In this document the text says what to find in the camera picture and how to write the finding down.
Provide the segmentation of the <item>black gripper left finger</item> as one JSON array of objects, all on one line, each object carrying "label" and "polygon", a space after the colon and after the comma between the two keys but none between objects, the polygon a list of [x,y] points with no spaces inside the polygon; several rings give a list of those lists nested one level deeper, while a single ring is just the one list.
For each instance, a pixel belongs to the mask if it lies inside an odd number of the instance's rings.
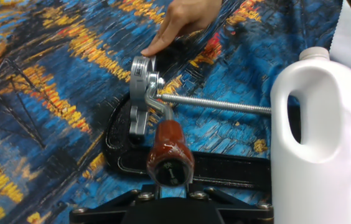
[{"label": "black gripper left finger", "polygon": [[144,184],[140,190],[130,190],[96,208],[80,207],[72,210],[69,213],[69,222],[71,224],[121,223],[128,210],[155,199],[156,185]]}]

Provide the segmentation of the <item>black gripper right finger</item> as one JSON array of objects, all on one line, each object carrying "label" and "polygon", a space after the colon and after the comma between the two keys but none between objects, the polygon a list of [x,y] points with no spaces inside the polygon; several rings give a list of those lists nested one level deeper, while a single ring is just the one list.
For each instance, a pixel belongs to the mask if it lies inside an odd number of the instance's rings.
[{"label": "black gripper right finger", "polygon": [[273,224],[274,211],[270,203],[250,205],[213,187],[189,185],[189,198],[213,205],[225,223]]}]

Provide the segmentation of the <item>bare person hand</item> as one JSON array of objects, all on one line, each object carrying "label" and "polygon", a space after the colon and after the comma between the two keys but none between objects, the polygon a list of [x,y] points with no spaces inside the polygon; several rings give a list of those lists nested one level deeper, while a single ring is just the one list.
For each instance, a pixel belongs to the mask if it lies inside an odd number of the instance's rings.
[{"label": "bare person hand", "polygon": [[173,0],[160,28],[147,48],[141,51],[153,56],[168,47],[177,37],[206,29],[218,16],[222,0]]}]

